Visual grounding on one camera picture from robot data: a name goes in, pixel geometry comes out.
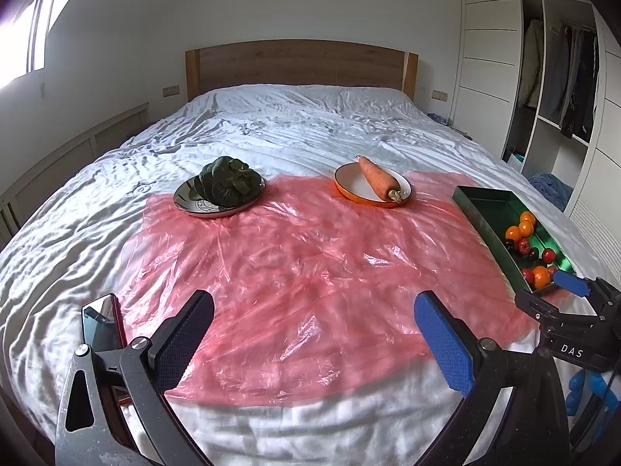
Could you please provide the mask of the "blue gloved hand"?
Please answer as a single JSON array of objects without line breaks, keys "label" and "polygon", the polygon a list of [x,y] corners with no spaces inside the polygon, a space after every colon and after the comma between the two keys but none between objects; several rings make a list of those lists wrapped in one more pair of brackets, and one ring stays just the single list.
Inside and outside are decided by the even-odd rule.
[{"label": "blue gloved hand", "polygon": [[604,402],[604,407],[614,414],[620,406],[620,376],[612,371],[599,372],[581,369],[568,382],[568,395],[565,400],[566,412],[575,417],[586,396],[595,395]]}]

